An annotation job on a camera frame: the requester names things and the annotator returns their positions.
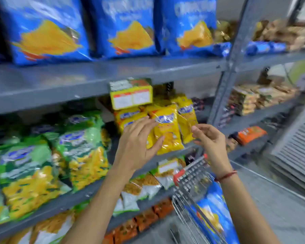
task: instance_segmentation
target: left hand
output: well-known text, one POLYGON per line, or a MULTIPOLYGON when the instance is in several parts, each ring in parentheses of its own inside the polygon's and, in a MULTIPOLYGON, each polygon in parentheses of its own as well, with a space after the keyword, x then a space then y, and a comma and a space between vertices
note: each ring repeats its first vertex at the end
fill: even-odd
POLYGON ((162 147, 164 136, 161 136, 150 149, 146 148, 147 138, 158 123, 145 116, 128 125, 120 138, 112 169, 130 177, 146 164, 162 147))

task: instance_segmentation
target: tortilla chip image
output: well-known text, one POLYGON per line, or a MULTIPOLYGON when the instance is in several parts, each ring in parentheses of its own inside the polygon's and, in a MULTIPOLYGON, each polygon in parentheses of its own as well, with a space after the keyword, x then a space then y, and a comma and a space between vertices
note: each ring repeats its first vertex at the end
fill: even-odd
POLYGON ((204 21, 199 21, 194 28, 184 32, 183 36, 177 39, 182 48, 190 46, 205 47, 213 43, 212 34, 204 21))
POLYGON ((22 33, 20 43, 12 44, 26 55, 29 53, 58 56, 82 47, 50 20, 44 20, 36 30, 22 33))
POLYGON ((148 32, 136 20, 132 21, 127 29, 117 32, 114 38, 109 39, 109 42, 114 48, 124 53, 129 49, 140 50, 154 45, 148 32))

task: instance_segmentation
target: forearm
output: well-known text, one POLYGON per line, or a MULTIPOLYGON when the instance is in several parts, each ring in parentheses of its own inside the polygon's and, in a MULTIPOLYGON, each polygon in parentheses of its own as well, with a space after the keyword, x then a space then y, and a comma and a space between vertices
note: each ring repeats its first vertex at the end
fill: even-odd
POLYGON ((101 243, 120 193, 130 178, 130 173, 111 168, 98 193, 63 238, 61 244, 101 243))
POLYGON ((237 174, 222 180, 221 187, 241 244, 280 243, 237 174))

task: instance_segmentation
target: shelving unit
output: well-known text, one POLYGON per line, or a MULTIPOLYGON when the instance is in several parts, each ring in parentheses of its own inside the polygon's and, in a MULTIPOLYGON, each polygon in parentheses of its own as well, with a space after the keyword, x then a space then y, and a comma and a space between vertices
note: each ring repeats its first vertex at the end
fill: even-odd
MULTIPOLYGON (((299 1, 297 3, 297 7, 300 7, 301 2, 299 1)), ((208 116, 208 123, 218 126, 223 107, 228 102, 229 94, 239 72, 251 69, 262 69, 266 66, 305 59, 305 50, 294 53, 259 55, 254 57, 246 57, 244 55, 245 48, 254 32, 255 24, 260 20, 262 10, 266 8, 266 4, 267 0, 245 0, 236 38, 227 58, 171 59, 142 57, 23 68, 18 68, 13 65, 0 65, 0 114, 108 94, 110 81, 128 77, 151 78, 152 83, 155 85, 221 72, 212 107, 208 110, 208 113, 198 114, 208 116)), ((296 16, 299 10, 300 8, 296 8, 292 16, 296 16)), ((289 110, 294 107, 295 103, 296 99, 293 99, 264 110, 257 110, 248 116, 235 116, 232 122, 222 128, 221 131, 226 135, 240 131, 250 125, 258 123, 266 117, 289 110)), ((241 155, 264 144, 267 139, 267 136, 263 136, 246 146, 239 146, 236 150, 229 153, 229 158, 235 160, 241 155)), ((134 176, 150 171, 163 159, 184 155, 196 147, 194 143, 189 143, 183 150, 167 153, 162 156, 155 156, 142 169, 137 171, 134 176)), ((112 149, 112 154, 109 156, 110 161, 113 161, 115 151, 115 149, 112 149)), ((98 180, 77 193, 67 193, 54 199, 22 221, 0 225, 0 240, 89 199, 97 192, 102 181, 102 179, 98 180)), ((151 201, 139 201, 138 205, 140 210, 143 211, 151 207, 172 193, 172 189, 167 191, 162 190, 151 201)), ((138 213, 125 213, 111 218, 108 229, 115 228, 138 213)))

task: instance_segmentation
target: hand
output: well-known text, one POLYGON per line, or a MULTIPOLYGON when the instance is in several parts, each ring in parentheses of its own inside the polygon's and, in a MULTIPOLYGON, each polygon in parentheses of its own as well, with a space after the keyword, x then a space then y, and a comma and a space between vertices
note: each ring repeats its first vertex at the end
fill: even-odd
POLYGON ((147 138, 158 123, 149 116, 128 125, 120 138, 112 169, 126 174, 129 179, 133 173, 146 164, 162 147, 164 136, 160 137, 153 147, 146 148, 147 138))
POLYGON ((226 151, 225 135, 209 124, 197 124, 192 127, 194 143, 202 146, 210 160, 210 167, 216 176, 222 177, 233 171, 226 151))

